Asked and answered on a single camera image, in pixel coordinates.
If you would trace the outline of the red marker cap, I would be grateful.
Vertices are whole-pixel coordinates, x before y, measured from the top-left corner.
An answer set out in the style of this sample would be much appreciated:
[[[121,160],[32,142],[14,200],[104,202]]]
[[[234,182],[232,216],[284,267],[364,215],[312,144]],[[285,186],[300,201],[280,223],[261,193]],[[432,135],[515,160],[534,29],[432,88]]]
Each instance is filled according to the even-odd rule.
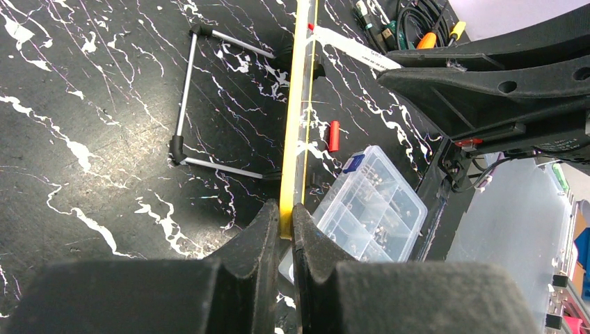
[[[340,149],[340,122],[338,120],[333,120],[330,123],[329,130],[328,151],[337,152]]]

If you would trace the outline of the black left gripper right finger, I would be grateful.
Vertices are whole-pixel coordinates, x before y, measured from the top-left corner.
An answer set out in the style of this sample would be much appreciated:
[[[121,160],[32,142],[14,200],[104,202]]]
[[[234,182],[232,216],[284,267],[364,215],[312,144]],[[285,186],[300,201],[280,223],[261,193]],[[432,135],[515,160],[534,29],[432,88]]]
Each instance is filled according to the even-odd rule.
[[[473,262],[360,262],[292,210],[299,333],[536,333],[501,267]]]

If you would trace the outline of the yellow framed whiteboard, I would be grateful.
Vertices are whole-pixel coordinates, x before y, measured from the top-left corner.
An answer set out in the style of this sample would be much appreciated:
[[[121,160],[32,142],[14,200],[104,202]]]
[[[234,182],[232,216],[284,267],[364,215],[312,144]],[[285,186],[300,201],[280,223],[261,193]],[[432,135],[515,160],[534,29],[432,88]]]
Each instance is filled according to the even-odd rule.
[[[309,24],[317,23],[319,2],[298,1],[292,67],[287,104],[285,145],[279,196],[279,235],[292,238],[292,211],[304,203],[312,84],[314,76],[315,41]]]

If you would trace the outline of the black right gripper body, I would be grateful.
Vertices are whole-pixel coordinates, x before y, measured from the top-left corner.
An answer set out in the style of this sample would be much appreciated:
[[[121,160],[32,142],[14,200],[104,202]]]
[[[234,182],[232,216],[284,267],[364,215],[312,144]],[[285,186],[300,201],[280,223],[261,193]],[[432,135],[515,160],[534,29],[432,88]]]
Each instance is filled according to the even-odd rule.
[[[535,150],[562,161],[588,161],[589,110],[500,125],[468,134],[454,144],[467,152],[518,156]]]

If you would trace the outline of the white red whiteboard marker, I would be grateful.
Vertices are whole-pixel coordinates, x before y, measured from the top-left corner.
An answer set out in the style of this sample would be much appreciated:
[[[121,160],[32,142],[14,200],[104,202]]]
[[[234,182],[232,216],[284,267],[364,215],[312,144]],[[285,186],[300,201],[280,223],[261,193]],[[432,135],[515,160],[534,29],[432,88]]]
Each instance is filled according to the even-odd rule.
[[[369,66],[370,68],[385,72],[389,70],[401,69],[402,66],[388,57],[377,53],[373,49],[360,44],[354,39],[350,39],[331,29],[324,28],[312,23],[308,23],[308,29],[311,32],[309,41],[319,42],[323,47],[329,45],[335,49],[344,52],[347,56]]]

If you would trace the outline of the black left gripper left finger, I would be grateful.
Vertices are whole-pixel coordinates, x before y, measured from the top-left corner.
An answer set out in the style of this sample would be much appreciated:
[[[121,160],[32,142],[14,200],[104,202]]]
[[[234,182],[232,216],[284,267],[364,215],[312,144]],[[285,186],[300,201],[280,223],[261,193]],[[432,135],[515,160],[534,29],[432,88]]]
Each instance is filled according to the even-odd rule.
[[[272,333],[279,210],[201,260],[63,262],[46,267],[7,333]]]

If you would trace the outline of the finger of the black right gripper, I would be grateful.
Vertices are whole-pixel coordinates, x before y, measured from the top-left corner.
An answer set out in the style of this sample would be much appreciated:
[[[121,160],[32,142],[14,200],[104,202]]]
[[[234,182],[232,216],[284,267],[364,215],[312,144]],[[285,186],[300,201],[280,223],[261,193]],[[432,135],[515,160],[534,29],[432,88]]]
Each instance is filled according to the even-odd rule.
[[[403,67],[531,68],[589,55],[589,5],[504,35],[433,49],[391,51]]]
[[[581,126],[589,110],[589,57],[518,70],[402,68],[378,82],[457,140],[513,123]]]

